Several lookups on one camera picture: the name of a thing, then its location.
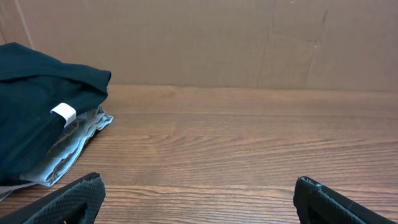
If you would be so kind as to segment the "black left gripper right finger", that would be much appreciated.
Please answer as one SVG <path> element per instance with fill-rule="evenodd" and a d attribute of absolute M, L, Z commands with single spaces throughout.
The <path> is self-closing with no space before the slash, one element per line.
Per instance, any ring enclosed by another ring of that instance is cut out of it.
<path fill-rule="evenodd" d="M 395 224 L 306 176 L 296 181 L 293 203 L 301 224 Z"/>

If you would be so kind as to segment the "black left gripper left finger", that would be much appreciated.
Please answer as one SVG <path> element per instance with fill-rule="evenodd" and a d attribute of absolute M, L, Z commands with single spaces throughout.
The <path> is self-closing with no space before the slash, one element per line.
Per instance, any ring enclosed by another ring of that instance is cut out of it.
<path fill-rule="evenodd" d="M 1 224 L 94 224 L 106 196 L 99 173 L 89 173 L 1 217 Z"/>

